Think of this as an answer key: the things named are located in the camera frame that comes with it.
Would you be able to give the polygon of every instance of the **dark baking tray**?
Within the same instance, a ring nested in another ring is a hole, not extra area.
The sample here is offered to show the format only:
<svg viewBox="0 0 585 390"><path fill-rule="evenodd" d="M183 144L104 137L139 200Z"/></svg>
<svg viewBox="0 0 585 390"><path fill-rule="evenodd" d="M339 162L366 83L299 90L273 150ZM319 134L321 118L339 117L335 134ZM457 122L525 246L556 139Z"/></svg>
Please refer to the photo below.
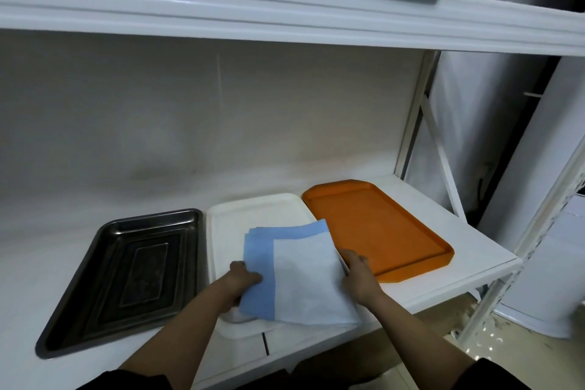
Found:
<svg viewBox="0 0 585 390"><path fill-rule="evenodd" d="M39 340L54 358L162 327L197 294L202 213L169 211L103 225Z"/></svg>

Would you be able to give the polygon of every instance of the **hand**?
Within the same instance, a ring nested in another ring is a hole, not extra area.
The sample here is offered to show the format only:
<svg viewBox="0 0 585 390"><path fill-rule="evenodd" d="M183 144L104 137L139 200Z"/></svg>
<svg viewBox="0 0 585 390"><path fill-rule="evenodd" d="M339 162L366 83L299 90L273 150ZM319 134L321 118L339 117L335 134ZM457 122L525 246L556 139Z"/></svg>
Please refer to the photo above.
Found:
<svg viewBox="0 0 585 390"><path fill-rule="evenodd" d="M262 275L249 272L242 261L233 261L229 265L229 271L215 281L216 286L221 288L221 293L224 294L226 299L226 304L222 311L229 311L234 301L242 296L244 291L260 281L262 281Z"/></svg>
<svg viewBox="0 0 585 390"><path fill-rule="evenodd" d="M341 250L347 259L349 275L343 278L343 286L359 305L370 308L384 291L371 272L365 256L358 255L353 250Z"/></svg>

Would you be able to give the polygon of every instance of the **forearm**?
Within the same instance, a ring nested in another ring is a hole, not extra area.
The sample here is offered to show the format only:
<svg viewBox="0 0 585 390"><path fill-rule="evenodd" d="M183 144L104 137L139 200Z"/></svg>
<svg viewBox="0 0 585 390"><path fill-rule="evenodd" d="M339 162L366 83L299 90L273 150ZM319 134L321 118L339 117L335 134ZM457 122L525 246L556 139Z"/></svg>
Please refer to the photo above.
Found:
<svg viewBox="0 0 585 390"><path fill-rule="evenodd" d="M188 390L227 300L217 282L209 285L120 368L145 376L163 374L174 390Z"/></svg>
<svg viewBox="0 0 585 390"><path fill-rule="evenodd" d="M383 292L368 308L382 324L420 390L449 390L474 363Z"/></svg>

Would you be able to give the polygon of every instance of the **tray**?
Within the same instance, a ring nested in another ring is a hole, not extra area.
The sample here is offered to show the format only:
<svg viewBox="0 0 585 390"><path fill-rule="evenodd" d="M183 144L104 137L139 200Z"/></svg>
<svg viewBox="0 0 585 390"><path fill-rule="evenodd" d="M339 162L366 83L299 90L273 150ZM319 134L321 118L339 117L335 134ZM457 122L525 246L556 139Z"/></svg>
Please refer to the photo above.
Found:
<svg viewBox="0 0 585 390"><path fill-rule="evenodd" d="M382 190L361 180L311 187L303 201L327 221L335 246L367 256L378 282L400 282L448 265L453 248Z"/></svg>
<svg viewBox="0 0 585 390"><path fill-rule="evenodd" d="M202 213L169 211L103 225L36 344L54 358L162 327L195 296Z"/></svg>
<svg viewBox="0 0 585 390"><path fill-rule="evenodd" d="M315 221L296 194L282 193L225 202L205 214L209 282L229 271L231 261L244 258L244 235L254 227L293 227ZM229 339L239 339L272 330L281 323L242 315L237 307L220 315L215 326Z"/></svg>

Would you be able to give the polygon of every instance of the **person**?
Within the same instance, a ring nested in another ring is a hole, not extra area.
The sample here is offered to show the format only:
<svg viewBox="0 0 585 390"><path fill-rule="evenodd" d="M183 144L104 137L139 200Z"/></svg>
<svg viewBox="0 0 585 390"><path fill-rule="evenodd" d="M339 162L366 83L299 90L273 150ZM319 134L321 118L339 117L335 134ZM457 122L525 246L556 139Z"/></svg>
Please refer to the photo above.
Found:
<svg viewBox="0 0 585 390"><path fill-rule="evenodd" d="M420 390L528 389L500 366L487 359L475 361L435 334L382 291L366 258L350 250L342 253L349 266L349 273L343 279L345 289L356 303L380 321ZM248 287L261 280L243 262L232 262L228 273L201 291L118 370L101 374L80 390L111 386L188 390L217 318Z"/></svg>

